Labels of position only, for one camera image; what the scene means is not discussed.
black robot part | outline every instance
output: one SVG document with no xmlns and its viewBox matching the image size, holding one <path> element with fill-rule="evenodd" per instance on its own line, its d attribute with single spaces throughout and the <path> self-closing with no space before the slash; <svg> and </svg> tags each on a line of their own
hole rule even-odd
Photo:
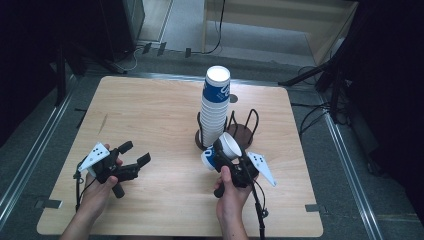
<svg viewBox="0 0 424 240">
<path fill-rule="evenodd" d="M 116 164 L 116 160 L 118 159 L 119 154 L 126 153 L 132 147 L 132 142 L 128 141 L 122 144 L 120 147 L 109 151 L 109 156 L 92 166 L 93 171 L 96 173 L 96 179 L 100 183 L 105 183 L 110 176 L 115 176 L 118 178 L 118 183 L 115 185 L 115 187 L 112 188 L 117 198 L 122 198 L 125 195 L 125 192 L 119 182 L 129 181 L 137 178 L 140 169 L 148 162 L 150 162 L 150 154 L 147 153 L 137 159 L 137 163 L 126 166 L 119 166 Z"/>
<path fill-rule="evenodd" d="M 221 172 L 221 168 L 223 166 L 228 166 L 231 172 L 231 179 L 235 187 L 245 188 L 247 186 L 253 186 L 253 179 L 259 175 L 259 171 L 255 168 L 255 166 L 253 166 L 253 163 L 246 155 L 245 150 L 241 149 L 242 156 L 238 158 L 239 163 L 234 164 L 223 152 L 220 141 L 215 141 L 213 146 L 216 150 L 213 158 L 216 171 Z M 214 195 L 217 198 L 220 198 L 224 194 L 224 191 L 224 184 L 221 184 L 219 188 L 215 190 Z"/>
</svg>

wooden table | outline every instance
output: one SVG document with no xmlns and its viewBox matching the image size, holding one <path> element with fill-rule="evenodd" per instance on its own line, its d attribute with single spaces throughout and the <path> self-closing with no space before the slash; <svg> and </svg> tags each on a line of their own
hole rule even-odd
<svg viewBox="0 0 424 240">
<path fill-rule="evenodd" d="M 115 148 L 131 140 L 134 147 L 120 157 L 124 165 L 147 152 L 152 159 L 138 178 L 122 183 L 123 198 L 111 193 L 92 234 L 220 236 L 213 195 L 219 174 L 206 169 L 194 141 L 202 89 L 203 82 L 197 81 L 103 78 L 50 196 L 63 200 L 63 205 L 44 210 L 38 232 L 61 234 L 71 220 L 75 213 L 72 176 L 96 142 Z M 229 109 L 236 111 L 239 122 L 245 121 L 251 108 L 259 113 L 259 126 L 247 150 L 265 156 L 278 182 L 272 187 L 263 176 L 258 178 L 269 210 L 266 236 L 320 236 L 319 213 L 305 209 L 316 201 L 286 90 L 232 82 L 231 93 L 238 102 Z M 243 221 L 249 236 L 259 236 L 252 196 Z"/>
</svg>

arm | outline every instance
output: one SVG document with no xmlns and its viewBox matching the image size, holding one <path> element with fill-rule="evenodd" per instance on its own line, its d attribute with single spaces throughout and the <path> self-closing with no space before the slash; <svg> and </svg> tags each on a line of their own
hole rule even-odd
<svg viewBox="0 0 424 240">
<path fill-rule="evenodd" d="M 224 183 L 224 195 L 218 200 L 216 205 L 216 215 L 221 226 L 224 240 L 248 239 L 244 228 L 242 211 L 247 198 L 251 192 L 251 187 L 236 188 L 231 180 L 230 169 L 222 167 L 221 177 L 215 184 L 215 189 Z"/>
<path fill-rule="evenodd" d="M 122 165 L 122 160 L 117 159 L 116 163 Z M 85 178 L 86 190 L 81 206 L 60 237 L 61 240 L 88 239 L 94 222 L 105 209 L 110 190 L 118 183 L 118 179 L 114 176 L 110 176 L 103 184 L 97 180 L 93 182 L 93 180 L 91 174 L 87 173 Z"/>
</svg>

black cable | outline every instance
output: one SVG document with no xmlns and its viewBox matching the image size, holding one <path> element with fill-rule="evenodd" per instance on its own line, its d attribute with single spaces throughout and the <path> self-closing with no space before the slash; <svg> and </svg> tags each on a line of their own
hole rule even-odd
<svg viewBox="0 0 424 240">
<path fill-rule="evenodd" d="M 268 211 L 266 210 L 266 205 L 265 205 L 265 192 L 264 192 L 264 190 L 262 189 L 262 187 L 261 187 L 261 185 L 256 181 L 256 180 L 254 180 L 253 179 L 253 181 L 256 183 L 256 185 L 258 185 L 258 187 L 259 187 L 259 189 L 261 190 L 261 192 L 262 192 L 262 196 L 263 196 L 263 200 L 264 200 L 264 202 L 263 202 L 263 204 L 262 204 L 262 217 L 267 217 L 268 216 Z"/>
<path fill-rule="evenodd" d="M 213 53 L 221 44 L 221 36 L 222 36 L 222 19 L 224 17 L 224 9 L 225 9 L 225 0 L 222 1 L 222 9 L 221 9 L 221 18 L 219 20 L 219 33 L 218 33 L 218 42 L 215 48 L 209 52 L 192 52 L 192 53 L 200 53 L 200 54 L 211 54 Z"/>
<path fill-rule="evenodd" d="M 264 240 L 265 239 L 265 224 L 264 224 L 264 219 L 263 219 L 263 209 L 261 209 L 261 204 L 260 204 L 260 201 L 259 201 L 259 198 L 258 198 L 258 194 L 256 193 L 254 179 L 250 175 L 250 173 L 247 169 L 246 163 L 244 163 L 244 161 L 240 161 L 240 164 L 242 165 L 243 171 L 245 171 L 247 173 L 247 176 L 249 177 L 250 185 L 252 187 L 253 197 L 255 198 L 256 214 L 258 215 L 259 235 L 260 235 L 260 239 Z"/>
<path fill-rule="evenodd" d="M 94 178 L 94 179 L 93 179 L 93 181 L 91 181 L 91 183 L 90 183 L 90 184 L 88 184 L 88 185 L 84 188 L 84 190 L 82 190 L 82 192 L 81 192 L 81 194 L 80 194 L 80 193 L 79 193 L 79 190 L 80 190 L 80 188 L 79 188 L 79 184 L 81 184 L 81 183 L 79 182 L 79 179 L 77 179 L 77 190 L 76 190 L 76 194 L 77 194 L 77 205 L 75 206 L 75 210 L 76 210 L 76 211 L 78 211 L 78 209 L 79 209 L 79 207 L 80 207 L 80 205 L 81 205 L 81 198 L 82 198 L 82 195 L 84 194 L 85 190 L 87 190 L 87 188 L 89 188 L 89 187 L 91 186 L 91 184 L 93 184 L 93 183 L 94 183 L 94 181 L 96 181 L 96 178 Z"/>
</svg>

stack of paper cups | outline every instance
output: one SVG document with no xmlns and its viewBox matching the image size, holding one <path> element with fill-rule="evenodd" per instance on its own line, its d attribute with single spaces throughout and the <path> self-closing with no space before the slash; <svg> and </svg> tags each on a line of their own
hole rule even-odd
<svg viewBox="0 0 424 240">
<path fill-rule="evenodd" d="M 212 145 L 224 131 L 230 101 L 230 71 L 222 66 L 210 67 L 206 73 L 200 110 L 199 140 L 204 147 Z"/>
</svg>

